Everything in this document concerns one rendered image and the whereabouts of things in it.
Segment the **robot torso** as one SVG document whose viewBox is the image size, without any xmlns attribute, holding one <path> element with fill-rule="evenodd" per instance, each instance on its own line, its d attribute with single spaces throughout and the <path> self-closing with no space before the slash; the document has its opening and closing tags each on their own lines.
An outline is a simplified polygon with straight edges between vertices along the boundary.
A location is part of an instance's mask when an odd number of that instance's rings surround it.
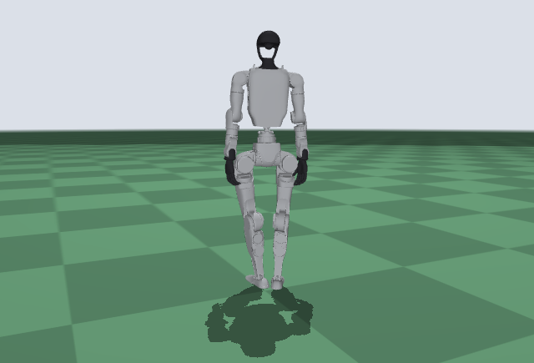
<svg viewBox="0 0 534 363">
<path fill-rule="evenodd" d="M 287 114 L 290 76 L 283 65 L 280 69 L 261 69 L 260 66 L 249 69 L 246 84 L 252 124 L 264 127 L 264 131 L 258 132 L 257 143 L 253 143 L 254 166 L 279 166 L 281 147 L 270 127 L 280 127 Z"/>
</svg>

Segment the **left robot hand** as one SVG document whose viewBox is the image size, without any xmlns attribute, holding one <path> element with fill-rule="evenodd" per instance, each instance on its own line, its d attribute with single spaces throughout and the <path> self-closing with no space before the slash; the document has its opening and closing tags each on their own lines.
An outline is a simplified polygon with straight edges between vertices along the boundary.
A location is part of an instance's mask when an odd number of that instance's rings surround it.
<svg viewBox="0 0 534 363">
<path fill-rule="evenodd" d="M 234 149 L 230 149 L 229 150 L 229 157 L 224 156 L 224 159 L 226 160 L 225 173 L 226 173 L 228 182 L 230 182 L 232 185 L 240 185 L 241 183 L 238 182 L 235 179 L 235 176 L 234 176 L 234 164 L 233 164 L 233 161 L 235 160 L 235 150 Z"/>
</svg>

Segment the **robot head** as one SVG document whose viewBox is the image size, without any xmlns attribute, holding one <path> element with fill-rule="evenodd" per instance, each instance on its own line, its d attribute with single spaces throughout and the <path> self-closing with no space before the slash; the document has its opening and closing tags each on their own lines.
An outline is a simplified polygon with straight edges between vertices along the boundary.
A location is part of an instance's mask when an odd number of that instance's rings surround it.
<svg viewBox="0 0 534 363">
<path fill-rule="evenodd" d="M 262 65 L 259 67 L 261 69 L 279 69 L 275 66 L 274 58 L 277 54 L 278 47 L 280 45 L 280 37 L 277 33 L 273 31 L 264 31 L 262 32 L 257 39 L 257 52 Z M 266 49 L 275 49 L 274 55 L 272 58 L 263 58 L 260 54 L 259 48 L 265 47 Z"/>
</svg>

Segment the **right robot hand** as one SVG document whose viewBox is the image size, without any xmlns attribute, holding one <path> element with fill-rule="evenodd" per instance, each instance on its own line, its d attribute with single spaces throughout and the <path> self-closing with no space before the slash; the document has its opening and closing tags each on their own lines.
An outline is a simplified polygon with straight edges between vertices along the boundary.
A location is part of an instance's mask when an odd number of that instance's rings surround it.
<svg viewBox="0 0 534 363">
<path fill-rule="evenodd" d="M 300 185 L 300 184 L 303 184 L 306 181 L 307 171 L 308 171 L 307 163 L 306 163 L 306 160 L 308 160 L 308 150 L 307 149 L 303 149 L 302 158 L 299 158 L 297 156 L 297 159 L 299 160 L 299 163 L 298 163 L 297 169 L 293 173 L 293 176 L 295 176 L 297 173 L 298 174 L 297 174 L 297 178 L 296 178 L 296 180 L 295 180 L 293 185 Z"/>
</svg>

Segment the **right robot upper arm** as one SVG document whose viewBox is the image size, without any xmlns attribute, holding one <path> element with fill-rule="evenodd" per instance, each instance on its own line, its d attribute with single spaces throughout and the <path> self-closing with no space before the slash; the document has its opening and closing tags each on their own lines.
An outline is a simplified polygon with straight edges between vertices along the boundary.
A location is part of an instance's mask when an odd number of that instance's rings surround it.
<svg viewBox="0 0 534 363">
<path fill-rule="evenodd" d="M 290 87 L 292 88 L 291 99 L 294 111 L 290 112 L 291 122 L 293 124 L 302 124 L 305 122 L 304 105 L 304 79 L 298 73 L 288 72 L 290 76 Z"/>
</svg>

